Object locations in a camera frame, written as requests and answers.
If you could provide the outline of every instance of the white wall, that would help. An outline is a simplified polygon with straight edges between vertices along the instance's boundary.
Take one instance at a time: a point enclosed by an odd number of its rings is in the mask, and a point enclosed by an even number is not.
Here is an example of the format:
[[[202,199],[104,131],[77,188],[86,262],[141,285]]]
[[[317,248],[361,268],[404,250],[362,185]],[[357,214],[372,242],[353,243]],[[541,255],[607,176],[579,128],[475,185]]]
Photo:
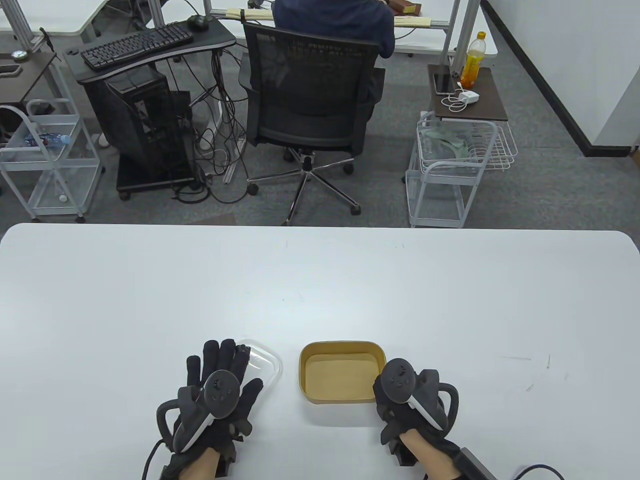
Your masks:
[[[640,111],[640,97],[620,100],[640,66],[640,1],[489,3],[593,145],[635,142],[640,123],[624,120]],[[637,81],[631,94],[640,92]]]

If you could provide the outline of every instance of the mesh chair back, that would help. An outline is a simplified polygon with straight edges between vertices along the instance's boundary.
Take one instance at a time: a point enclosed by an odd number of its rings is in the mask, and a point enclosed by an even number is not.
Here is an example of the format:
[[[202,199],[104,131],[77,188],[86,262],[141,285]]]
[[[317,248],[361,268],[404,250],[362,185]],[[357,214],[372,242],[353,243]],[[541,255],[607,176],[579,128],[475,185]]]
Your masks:
[[[367,99],[379,47],[244,24],[251,86],[263,104],[307,116],[352,113]]]

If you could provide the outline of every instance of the dark blue shirt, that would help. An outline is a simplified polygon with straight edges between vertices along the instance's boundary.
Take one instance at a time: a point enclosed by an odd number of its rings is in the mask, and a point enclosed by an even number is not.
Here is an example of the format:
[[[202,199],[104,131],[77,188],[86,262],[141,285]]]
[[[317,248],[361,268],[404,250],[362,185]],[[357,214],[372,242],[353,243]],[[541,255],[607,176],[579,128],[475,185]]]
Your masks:
[[[396,47],[394,14],[380,0],[276,0],[271,9],[277,28],[376,42],[382,58]]]

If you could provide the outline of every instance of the orange juice bottle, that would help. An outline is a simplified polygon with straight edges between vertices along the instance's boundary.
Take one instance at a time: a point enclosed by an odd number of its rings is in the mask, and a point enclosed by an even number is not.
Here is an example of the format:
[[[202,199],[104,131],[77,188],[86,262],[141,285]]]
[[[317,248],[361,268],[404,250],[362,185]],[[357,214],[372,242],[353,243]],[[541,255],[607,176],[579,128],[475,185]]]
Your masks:
[[[483,31],[478,32],[478,38],[476,38],[471,45],[469,45],[469,50],[467,51],[467,64],[465,65],[465,69],[462,72],[462,77],[460,78],[460,83],[462,87],[466,89],[470,89],[476,83],[478,78],[478,72],[480,71],[480,62],[484,58],[484,53],[486,52],[486,42],[484,39],[486,38],[486,33]]]

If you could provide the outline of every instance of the computer mouse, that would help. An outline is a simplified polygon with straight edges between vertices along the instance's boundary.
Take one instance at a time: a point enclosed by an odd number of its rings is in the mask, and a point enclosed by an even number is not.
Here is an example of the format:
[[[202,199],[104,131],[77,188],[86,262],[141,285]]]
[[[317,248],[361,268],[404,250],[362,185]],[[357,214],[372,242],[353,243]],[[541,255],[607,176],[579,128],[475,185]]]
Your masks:
[[[187,26],[191,31],[207,31],[209,29],[209,22],[207,18],[202,15],[192,15],[187,20]]]

